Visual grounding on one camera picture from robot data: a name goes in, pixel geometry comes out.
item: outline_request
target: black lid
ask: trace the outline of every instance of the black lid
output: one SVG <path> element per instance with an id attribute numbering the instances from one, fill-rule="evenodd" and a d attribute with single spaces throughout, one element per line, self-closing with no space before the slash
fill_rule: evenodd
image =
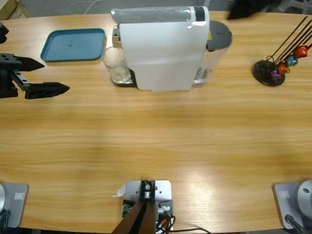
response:
<path id="1" fill-rule="evenodd" d="M 229 28 L 218 21 L 210 21 L 211 39 L 207 40 L 208 50 L 223 49 L 232 43 L 232 33 Z"/>

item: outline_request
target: white label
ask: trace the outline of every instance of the white label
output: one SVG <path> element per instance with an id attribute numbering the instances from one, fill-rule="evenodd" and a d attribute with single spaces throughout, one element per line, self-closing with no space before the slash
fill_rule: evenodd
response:
<path id="1" fill-rule="evenodd" d="M 24 199 L 24 193 L 15 193 L 14 199 L 15 200 L 23 200 Z"/>
<path id="2" fill-rule="evenodd" d="M 280 198 L 290 198 L 288 191 L 281 191 L 279 192 Z"/>

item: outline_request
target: clear glass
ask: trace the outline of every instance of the clear glass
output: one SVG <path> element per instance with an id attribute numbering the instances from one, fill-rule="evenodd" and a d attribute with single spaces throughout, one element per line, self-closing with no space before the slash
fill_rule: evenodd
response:
<path id="1" fill-rule="evenodd" d="M 205 51 L 199 69 L 195 75 L 193 85 L 203 84 L 210 80 L 215 67 L 218 65 L 221 57 L 225 54 L 227 50 L 228 47 L 223 49 L 216 49 L 213 51 Z"/>
<path id="2" fill-rule="evenodd" d="M 121 48 L 108 47 L 102 55 L 102 61 L 109 71 L 113 82 L 116 84 L 133 83 Z"/>

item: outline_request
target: wooden table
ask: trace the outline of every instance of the wooden table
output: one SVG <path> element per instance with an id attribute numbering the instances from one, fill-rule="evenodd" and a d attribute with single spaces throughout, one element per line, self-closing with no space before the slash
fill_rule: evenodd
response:
<path id="1" fill-rule="evenodd" d="M 101 60 L 48 63 L 24 72 L 58 81 L 61 96 L 0 99 L 0 180 L 30 186 L 22 227 L 111 232 L 128 180 L 172 183 L 176 228 L 212 232 L 280 228 L 272 186 L 312 177 L 311 58 L 267 87 L 250 72 L 301 15 L 262 14 L 227 22 L 234 42 L 207 85 L 153 93 L 114 86 Z M 49 33 L 103 28 L 109 15 L 8 20 L 2 53 L 38 61 Z"/>

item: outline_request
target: blue tray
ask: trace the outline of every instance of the blue tray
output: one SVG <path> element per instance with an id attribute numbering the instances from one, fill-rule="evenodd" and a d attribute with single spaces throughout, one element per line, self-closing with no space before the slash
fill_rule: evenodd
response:
<path id="1" fill-rule="evenodd" d="M 48 36 L 40 57 L 46 62 L 96 60 L 104 41 L 100 28 L 58 30 Z"/>

